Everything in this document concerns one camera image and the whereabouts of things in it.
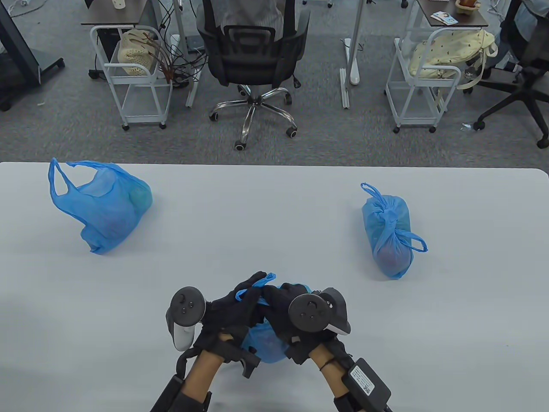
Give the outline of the person's left hand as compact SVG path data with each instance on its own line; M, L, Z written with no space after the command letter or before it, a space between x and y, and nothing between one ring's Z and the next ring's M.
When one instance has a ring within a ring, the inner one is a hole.
M259 358L242 343L251 328L263 320L257 309L262 290L254 284L267 277L263 271L239 283L227 296L206 303L202 331L194 343L200 357L215 355L222 363L241 362L248 379L259 365Z

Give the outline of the person's right hand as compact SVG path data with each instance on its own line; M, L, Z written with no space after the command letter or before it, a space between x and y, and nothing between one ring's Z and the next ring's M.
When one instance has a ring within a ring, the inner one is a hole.
M338 335L351 332L341 292L333 287L308 292L300 283L283 283L280 287L263 287L262 297L267 304L259 305L259 311L276 336L288 345L284 352L288 359L301 365L314 349L324 345L345 370L351 368L354 361L338 340Z

